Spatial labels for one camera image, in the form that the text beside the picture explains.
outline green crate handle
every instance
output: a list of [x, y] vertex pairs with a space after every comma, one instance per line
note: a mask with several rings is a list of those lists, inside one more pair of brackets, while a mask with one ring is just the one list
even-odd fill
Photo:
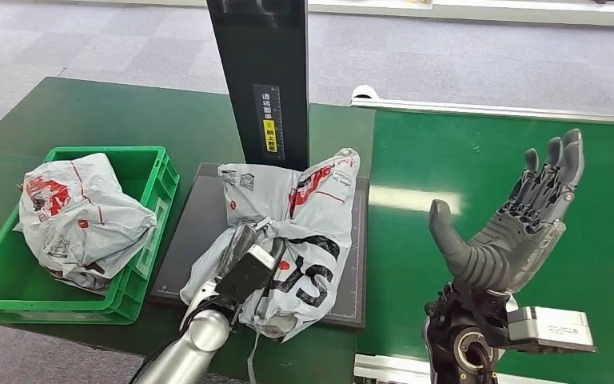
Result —
[[157, 199], [157, 206], [154, 208], [154, 213], [157, 215], [157, 223], [150, 230], [150, 238], [142, 247], [142, 251], [138, 255], [138, 262], [135, 264], [135, 269], [142, 278], [147, 278], [150, 274], [152, 261], [156, 257], [158, 249], [159, 236], [155, 234], [161, 233], [161, 228], [165, 225], [166, 214], [168, 213], [168, 203], [160, 198]]

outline gray carpet floor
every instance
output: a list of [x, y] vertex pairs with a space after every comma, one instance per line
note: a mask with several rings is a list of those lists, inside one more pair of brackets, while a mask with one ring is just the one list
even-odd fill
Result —
[[[614, 29], [309, 16], [310, 98], [614, 114]], [[206, 10], [0, 1], [0, 119], [45, 76], [225, 93]], [[140, 358], [0, 327], [0, 384], [125, 383]], [[209, 377], [209, 382], [227, 382]]]

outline red printed logo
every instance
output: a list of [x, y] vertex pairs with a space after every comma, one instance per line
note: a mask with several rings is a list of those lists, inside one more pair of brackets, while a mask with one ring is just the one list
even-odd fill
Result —
[[42, 222], [59, 214], [71, 199], [67, 186], [53, 180], [43, 180], [41, 176], [30, 179], [25, 191], [34, 204], [34, 212], [39, 213], [38, 219]]
[[317, 187], [319, 187], [321, 180], [330, 174], [332, 168], [333, 166], [323, 166], [318, 170], [315, 170], [314, 173], [308, 176], [305, 180], [300, 180], [296, 189], [290, 191], [290, 194], [288, 195], [288, 212], [291, 218], [293, 217], [295, 206], [305, 204], [307, 198], [317, 189]]

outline black vertical stand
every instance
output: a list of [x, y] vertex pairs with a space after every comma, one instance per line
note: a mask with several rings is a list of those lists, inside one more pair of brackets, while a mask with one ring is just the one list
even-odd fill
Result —
[[306, 0], [207, 2], [246, 162], [306, 169]]

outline gray robotic finger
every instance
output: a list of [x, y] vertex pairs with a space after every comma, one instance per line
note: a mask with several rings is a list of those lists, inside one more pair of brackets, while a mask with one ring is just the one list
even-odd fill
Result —
[[560, 182], [570, 188], [575, 188], [584, 170], [582, 143], [572, 142], [564, 148], [565, 164], [561, 171]]
[[566, 132], [566, 134], [564, 135], [564, 146], [567, 146], [572, 142], [582, 142], [582, 134], [577, 128]]
[[540, 221], [545, 223], [553, 223], [564, 217], [568, 206], [575, 198], [575, 185], [571, 184], [580, 176], [578, 159], [582, 154], [579, 152], [580, 147], [577, 143], [573, 143], [566, 147], [565, 153], [568, 155], [566, 165], [560, 172], [559, 182], [556, 187], [556, 193], [549, 199], [548, 205], [540, 212]]
[[510, 210], [518, 204], [522, 203], [524, 196], [530, 191], [532, 184], [535, 181], [538, 171], [538, 153], [531, 148], [524, 155], [525, 168], [521, 177], [514, 185], [512, 193], [503, 209]]
[[429, 233], [444, 255], [449, 270], [459, 275], [468, 260], [469, 247], [453, 228], [449, 205], [443, 200], [432, 201], [429, 209]]
[[524, 214], [528, 217], [533, 217], [535, 215], [534, 212], [530, 210], [537, 212], [542, 207], [543, 201], [549, 192], [549, 188], [556, 178], [559, 164], [563, 162], [562, 150], [561, 138], [557, 137], [549, 140], [547, 144], [547, 158], [544, 161], [542, 170], [540, 170], [530, 194], [524, 199], [524, 204], [526, 205]]

